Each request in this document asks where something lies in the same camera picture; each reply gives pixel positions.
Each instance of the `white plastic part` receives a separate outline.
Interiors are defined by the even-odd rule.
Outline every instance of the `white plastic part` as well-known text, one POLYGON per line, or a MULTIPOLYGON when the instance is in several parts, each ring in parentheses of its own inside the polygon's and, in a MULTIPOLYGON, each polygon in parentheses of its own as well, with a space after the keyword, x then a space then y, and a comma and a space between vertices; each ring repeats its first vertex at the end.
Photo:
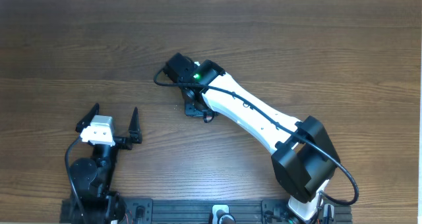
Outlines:
POLYGON ((312 199, 312 201, 307 202, 306 204, 301 203, 300 201, 297 201, 293 196, 289 199, 289 209, 294 212, 300 219, 303 221, 310 220, 314 214, 318 211, 318 199, 321 195, 319 192, 321 190, 324 190, 325 187, 328 184, 328 181, 326 180, 323 182, 323 184, 319 187, 319 189, 316 191, 315 198, 312 199))
MULTIPOLYGON (((296 131, 297 127, 295 123, 299 121, 299 119, 285 115, 254 97, 238 85, 230 74, 225 73, 223 76, 217 76, 217 78, 215 78, 209 86, 215 86, 229 90, 230 92, 235 92, 237 95, 240 95, 253 103, 269 117, 279 122, 282 126, 286 127, 290 131, 296 131)), ((229 117, 232 121, 235 121, 238 125, 243 127, 262 145, 264 145, 271 155, 277 150, 277 142, 285 142, 290 137, 290 134, 282 130, 278 130, 275 125, 271 124, 256 110, 249 108, 240 99, 215 90, 207 90, 202 97, 209 108, 229 117)))
POLYGON ((91 144, 104 144, 114 146, 113 140, 113 118, 110 116, 95 115, 90 126, 84 128, 80 133, 83 142, 91 144))

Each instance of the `wooden surface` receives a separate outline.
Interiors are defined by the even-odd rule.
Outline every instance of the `wooden surface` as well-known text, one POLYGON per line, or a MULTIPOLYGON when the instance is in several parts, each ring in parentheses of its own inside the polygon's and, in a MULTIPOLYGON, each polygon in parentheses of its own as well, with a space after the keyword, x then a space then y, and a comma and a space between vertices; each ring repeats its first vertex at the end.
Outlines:
MULTIPOLYGON (((355 223, 415 223, 420 25, 421 0, 0 0, 0 221, 58 222, 63 156, 96 102, 118 134, 140 109, 144 141, 114 174, 122 195, 287 198, 251 135, 186 117, 178 89, 154 85, 181 52, 320 119, 360 187, 355 223)), ((352 193, 339 171, 327 191, 352 193)))

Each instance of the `tabletop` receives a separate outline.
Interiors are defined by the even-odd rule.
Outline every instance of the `tabletop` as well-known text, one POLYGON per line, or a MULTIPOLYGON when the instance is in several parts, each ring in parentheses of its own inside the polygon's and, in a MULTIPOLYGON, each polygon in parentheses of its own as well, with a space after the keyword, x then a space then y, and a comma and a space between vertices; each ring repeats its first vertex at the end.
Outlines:
MULTIPOLYGON (((416 222, 421 0, 0 0, 0 221, 58 222, 65 150, 97 102, 118 134, 139 108, 121 195, 287 198, 257 140, 224 116, 186 117, 179 89, 153 83, 177 52, 319 119, 359 185, 354 223, 416 222)), ((353 194, 339 170, 326 191, 353 194)))

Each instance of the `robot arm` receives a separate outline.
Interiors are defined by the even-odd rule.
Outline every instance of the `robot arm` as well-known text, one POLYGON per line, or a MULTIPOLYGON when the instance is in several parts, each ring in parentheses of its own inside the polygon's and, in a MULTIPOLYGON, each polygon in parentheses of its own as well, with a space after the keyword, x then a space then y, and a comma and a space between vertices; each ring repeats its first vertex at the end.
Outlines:
POLYGON ((221 113, 252 134, 270 152, 276 178, 291 195, 289 208, 303 221, 310 220, 317 212, 320 191, 334 175, 334 163, 306 144, 296 153, 294 148, 299 141, 290 133, 276 128, 233 94, 208 88, 221 88, 241 96, 281 126, 314 142, 340 162, 323 125, 311 116, 301 122, 271 108, 240 87, 230 74, 212 61, 198 64, 178 53, 166 63, 163 71, 174 83, 181 85, 187 115, 205 118, 210 113, 221 113), (184 87, 188 84, 204 87, 184 87))

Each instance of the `cable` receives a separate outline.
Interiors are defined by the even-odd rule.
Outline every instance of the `cable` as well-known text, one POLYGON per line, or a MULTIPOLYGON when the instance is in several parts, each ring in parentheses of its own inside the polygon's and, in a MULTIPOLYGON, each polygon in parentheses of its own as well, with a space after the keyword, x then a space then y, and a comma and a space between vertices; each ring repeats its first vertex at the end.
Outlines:
POLYGON ((89 222, 87 220, 87 216, 85 215, 84 206, 82 205, 82 202, 80 201, 78 193, 76 192, 75 184, 73 183, 73 180, 72 180, 71 168, 69 167, 69 154, 70 154, 73 146, 76 145, 80 141, 80 139, 81 139, 81 137, 78 137, 74 142, 72 142, 72 144, 69 146, 69 148, 67 148, 67 151, 66 151, 66 154, 65 154, 65 165, 66 165, 67 176, 69 178, 69 181, 71 182, 73 195, 75 195, 76 203, 78 204, 80 214, 82 215, 82 219, 83 219, 85 224, 89 224, 89 222))
POLYGON ((279 122, 276 122, 274 119, 272 119, 271 117, 269 117, 266 113, 264 113, 263 111, 261 111, 259 108, 257 108, 254 104, 252 104, 251 102, 249 102, 247 99, 237 95, 235 92, 230 92, 228 90, 225 89, 221 89, 215 86, 209 86, 209 85, 201 85, 201 84, 193 84, 193 83, 163 83, 163 82, 158 82, 157 81, 157 77, 158 75, 163 71, 163 69, 160 69, 157 74, 154 76, 154 83, 159 85, 159 86, 168 86, 168 87, 190 87, 190 88, 203 88, 203 89, 208 89, 208 90, 216 90, 218 92, 223 92, 226 94, 229 94, 231 96, 233 96, 234 98, 238 98, 241 101, 244 102, 244 104, 249 105, 249 107, 251 109, 256 110, 258 113, 260 113, 265 119, 267 119, 268 121, 270 121, 270 123, 272 123, 273 125, 276 126, 276 128, 279 128, 281 130, 283 130, 284 132, 292 135, 293 137, 297 138, 299 141, 306 143, 308 145, 310 145, 312 148, 314 148, 317 152, 319 152, 321 155, 323 155, 324 157, 326 157, 327 159, 329 159, 330 161, 332 161, 341 171, 343 171, 343 173, 346 175, 346 177, 349 179, 351 185, 353 186, 353 190, 355 192, 354 197, 352 200, 350 201, 345 201, 345 200, 337 200, 331 196, 329 196, 328 194, 321 192, 321 194, 328 200, 330 200, 331 202, 340 204, 340 205, 345 205, 345 206, 350 206, 354 203, 356 203, 358 197, 359 197, 359 188, 357 187, 356 181, 355 179, 351 176, 350 172, 347 171, 347 169, 338 161, 336 161, 331 155, 329 155, 328 153, 326 153, 324 150, 322 150, 321 148, 319 148, 317 145, 315 145, 313 142, 311 142, 310 140, 296 134, 295 132, 292 132, 290 130, 288 130, 287 128, 285 128, 284 126, 282 126, 279 122))

